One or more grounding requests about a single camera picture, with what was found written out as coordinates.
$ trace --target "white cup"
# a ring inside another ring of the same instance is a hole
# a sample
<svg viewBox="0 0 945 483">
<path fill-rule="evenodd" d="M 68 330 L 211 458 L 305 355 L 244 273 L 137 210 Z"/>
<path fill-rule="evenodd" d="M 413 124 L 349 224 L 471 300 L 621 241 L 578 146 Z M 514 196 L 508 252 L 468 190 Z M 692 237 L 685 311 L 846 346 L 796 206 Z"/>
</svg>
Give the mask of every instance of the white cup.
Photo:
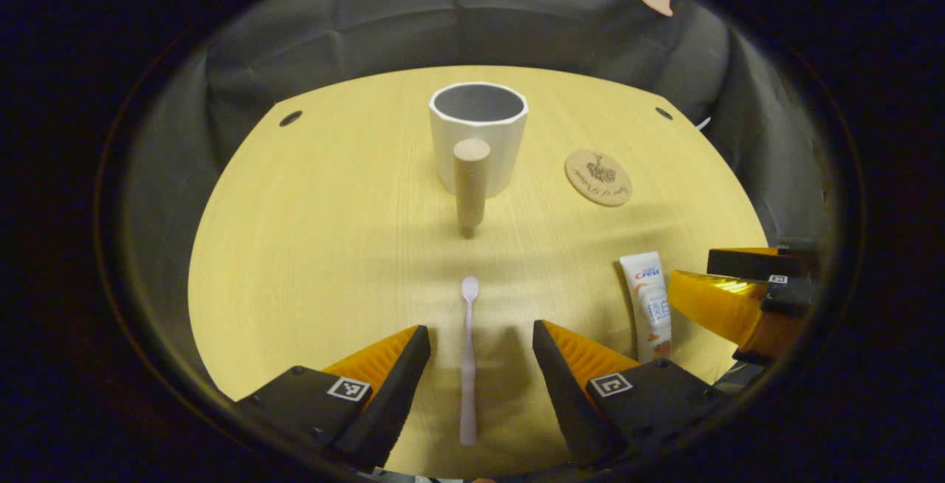
<svg viewBox="0 0 945 483">
<path fill-rule="evenodd" d="M 454 83 L 430 98 L 430 129 L 436 174 L 450 193 L 456 193 L 453 146 L 475 137 L 489 143 L 486 197 L 505 189 L 512 178 L 522 133 L 529 116 L 526 98 L 496 83 Z"/>
</svg>

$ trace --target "cup rim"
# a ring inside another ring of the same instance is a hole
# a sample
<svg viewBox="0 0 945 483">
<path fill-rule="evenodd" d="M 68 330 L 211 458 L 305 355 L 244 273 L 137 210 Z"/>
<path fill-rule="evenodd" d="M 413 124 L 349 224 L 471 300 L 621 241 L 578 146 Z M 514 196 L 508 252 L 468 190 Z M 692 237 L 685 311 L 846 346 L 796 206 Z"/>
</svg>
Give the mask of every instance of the cup rim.
<svg viewBox="0 0 945 483">
<path fill-rule="evenodd" d="M 505 119 L 502 119 L 502 120 L 492 120 L 492 122 L 473 122 L 473 120 L 463 120 L 463 119 L 459 119 L 459 117 L 453 117 L 449 114 L 443 113 L 440 109 L 438 109 L 438 107 L 436 107 L 436 97 L 439 97 L 439 94 L 442 92 L 446 92 L 447 90 L 454 89 L 455 87 L 460 87 L 460 86 L 492 86 L 492 87 L 497 87 L 497 89 L 506 90 L 506 92 L 509 92 L 515 95 L 516 97 L 518 97 L 519 100 L 522 100 L 522 110 L 519 113 L 515 114 L 514 116 L 505 117 Z M 468 124 L 468 126 L 499 126 L 499 124 L 515 123 L 516 120 L 519 120 L 521 117 L 524 117 L 529 113 L 529 101 L 526 100 L 526 98 L 524 98 L 524 96 L 521 93 L 516 92 L 514 89 L 510 89 L 510 87 L 508 86 L 503 86 L 503 85 L 500 85 L 499 83 L 490 83 L 486 81 L 469 81 L 469 82 L 462 82 L 462 83 L 452 83 L 449 86 L 443 86 L 441 89 L 438 89 L 436 90 L 436 92 L 433 92 L 433 96 L 430 97 L 429 107 L 432 112 L 435 112 L 436 115 L 440 116 L 443 120 L 449 120 L 450 122 L 455 122 L 455 123 Z"/>
</svg>

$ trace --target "wood grain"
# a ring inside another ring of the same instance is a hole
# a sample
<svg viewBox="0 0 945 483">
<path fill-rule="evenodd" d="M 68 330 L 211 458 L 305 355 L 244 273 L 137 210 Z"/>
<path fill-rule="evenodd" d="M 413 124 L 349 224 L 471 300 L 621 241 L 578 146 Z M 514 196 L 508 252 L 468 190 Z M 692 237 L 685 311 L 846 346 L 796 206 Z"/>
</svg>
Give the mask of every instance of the wood grain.
<svg viewBox="0 0 945 483">
<path fill-rule="evenodd" d="M 509 187 L 466 239 L 436 177 L 426 105 L 440 87 L 478 80 L 519 90 L 530 113 Z M 627 204 L 599 206 L 571 187 L 561 164 L 583 148 L 623 165 Z M 305 93 L 260 120 L 200 222 L 190 315 L 234 400 L 288 366 L 321 369 L 428 325 L 433 355 L 387 469 L 500 476 L 569 459 L 530 348 L 535 319 L 634 356 L 620 256 L 657 250 L 666 274 L 701 272 L 711 247 L 765 245 L 735 175 L 662 97 L 543 69 L 412 69 Z M 458 440 L 466 275 L 481 281 L 472 447 Z M 683 368 L 712 382 L 732 365 L 735 345 L 676 312 L 672 322 Z"/>
</svg>

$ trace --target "wooden table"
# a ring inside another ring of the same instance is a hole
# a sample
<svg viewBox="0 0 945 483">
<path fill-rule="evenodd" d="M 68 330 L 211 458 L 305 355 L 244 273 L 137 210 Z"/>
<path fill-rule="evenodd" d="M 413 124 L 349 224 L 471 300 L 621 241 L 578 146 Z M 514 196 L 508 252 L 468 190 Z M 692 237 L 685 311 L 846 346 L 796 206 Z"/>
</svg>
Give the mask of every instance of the wooden table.
<svg viewBox="0 0 945 483">
<path fill-rule="evenodd" d="M 511 183 L 470 240 L 436 177 L 427 103 L 439 87 L 478 80 L 517 89 L 530 113 Z M 564 160 L 581 148 L 624 166 L 629 203 L 598 206 L 571 187 Z M 666 274 L 701 272 L 711 247 L 761 245 L 735 175 L 664 98 L 543 69 L 412 69 L 323 87 L 263 117 L 204 211 L 190 317 L 213 381 L 234 400 L 288 366 L 321 369 L 425 324 L 433 355 L 387 469 L 500 476 L 569 459 L 531 352 L 535 319 L 634 356 L 620 256 L 657 250 Z M 482 282 L 472 447 L 458 438 L 466 275 Z M 711 383 L 732 365 L 735 345 L 676 312 L 672 322 L 683 368 Z"/>
</svg>

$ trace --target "cork coaster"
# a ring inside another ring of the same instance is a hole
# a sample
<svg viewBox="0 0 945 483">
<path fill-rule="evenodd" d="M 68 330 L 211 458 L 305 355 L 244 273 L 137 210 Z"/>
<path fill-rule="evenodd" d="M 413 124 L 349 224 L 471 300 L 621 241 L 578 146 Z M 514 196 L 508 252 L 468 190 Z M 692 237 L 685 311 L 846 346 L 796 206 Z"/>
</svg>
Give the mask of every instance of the cork coaster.
<svg viewBox="0 0 945 483">
<path fill-rule="evenodd" d="M 620 206 L 633 193 L 630 177 L 607 154 L 580 150 L 564 160 L 564 173 L 582 196 L 604 206 Z"/>
</svg>

